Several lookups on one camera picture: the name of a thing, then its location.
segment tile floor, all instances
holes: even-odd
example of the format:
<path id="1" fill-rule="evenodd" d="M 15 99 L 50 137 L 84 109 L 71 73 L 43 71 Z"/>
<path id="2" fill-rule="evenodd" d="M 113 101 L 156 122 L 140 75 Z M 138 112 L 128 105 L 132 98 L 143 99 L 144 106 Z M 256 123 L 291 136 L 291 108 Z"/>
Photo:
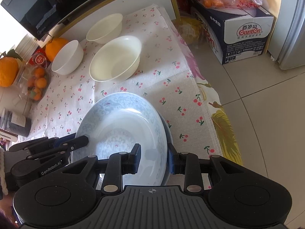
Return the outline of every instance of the tile floor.
<path id="1" fill-rule="evenodd" d="M 289 229 L 305 227 L 305 65 L 281 70 L 265 54 L 221 65 L 207 43 L 191 48 L 218 92 L 244 166 L 285 186 Z"/>

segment metal screw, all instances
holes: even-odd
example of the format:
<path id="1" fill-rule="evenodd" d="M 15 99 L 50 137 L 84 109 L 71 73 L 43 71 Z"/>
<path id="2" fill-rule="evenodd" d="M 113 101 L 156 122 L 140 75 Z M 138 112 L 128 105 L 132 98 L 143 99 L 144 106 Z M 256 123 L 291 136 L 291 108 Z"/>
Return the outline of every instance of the metal screw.
<path id="1" fill-rule="evenodd" d="M 104 191 L 106 192 L 115 192 L 117 191 L 119 188 L 116 185 L 107 185 L 104 187 Z"/>
<path id="2" fill-rule="evenodd" d="M 190 185 L 186 189 L 193 193 L 201 191 L 201 187 L 198 185 Z"/>

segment white bowl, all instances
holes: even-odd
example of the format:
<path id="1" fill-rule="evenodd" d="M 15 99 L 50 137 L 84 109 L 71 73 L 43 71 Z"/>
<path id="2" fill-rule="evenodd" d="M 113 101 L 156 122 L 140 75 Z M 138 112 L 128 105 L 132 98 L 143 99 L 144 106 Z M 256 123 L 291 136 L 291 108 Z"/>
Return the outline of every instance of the white bowl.
<path id="1" fill-rule="evenodd" d="M 73 151 L 72 162 L 88 155 L 107 159 L 116 152 L 130 152 L 138 143 L 138 173 L 124 175 L 123 187 L 161 185 L 167 165 L 167 137 L 158 112 L 145 98 L 128 92 L 103 97 L 80 123 L 75 137 L 81 135 L 86 135 L 89 143 Z"/>
<path id="2" fill-rule="evenodd" d="M 86 39 L 106 44 L 119 36 L 122 30 L 123 15 L 111 14 L 95 23 L 87 33 Z"/>
<path id="3" fill-rule="evenodd" d="M 121 36 L 104 45 L 89 67 L 91 78 L 97 82 L 122 82 L 137 70 L 142 50 L 135 36 Z"/>
<path id="4" fill-rule="evenodd" d="M 60 75 L 73 72 L 83 60 L 83 48 L 77 40 L 66 44 L 56 55 L 52 63 L 52 71 Z"/>

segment plastic container of oranges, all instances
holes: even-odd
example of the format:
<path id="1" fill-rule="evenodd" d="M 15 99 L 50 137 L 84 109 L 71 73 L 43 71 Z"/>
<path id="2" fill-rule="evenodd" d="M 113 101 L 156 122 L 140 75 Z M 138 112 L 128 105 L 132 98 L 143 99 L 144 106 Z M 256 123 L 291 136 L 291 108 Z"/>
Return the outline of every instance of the plastic container of oranges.
<path id="1" fill-rule="evenodd" d="M 50 74 L 40 65 L 26 64 L 18 73 L 14 86 L 19 89 L 22 99 L 30 98 L 33 102 L 39 102 L 50 83 Z"/>

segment small white bowl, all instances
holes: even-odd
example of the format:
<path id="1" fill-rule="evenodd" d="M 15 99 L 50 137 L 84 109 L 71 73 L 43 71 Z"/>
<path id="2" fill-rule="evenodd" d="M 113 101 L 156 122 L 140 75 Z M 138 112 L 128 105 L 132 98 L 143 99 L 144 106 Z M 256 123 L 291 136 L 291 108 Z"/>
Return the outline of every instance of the small white bowl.
<path id="1" fill-rule="evenodd" d="M 140 63 L 141 41 L 135 36 L 121 36 L 104 45 L 89 67 L 97 82 L 122 82 L 132 76 Z"/>
<path id="2" fill-rule="evenodd" d="M 111 14 L 95 23 L 87 33 L 86 39 L 106 44 L 119 36 L 122 30 L 123 15 Z"/>
<path id="3" fill-rule="evenodd" d="M 52 63 L 52 71 L 60 75 L 72 73 L 83 60 L 83 48 L 77 40 L 66 44 L 56 55 Z"/>

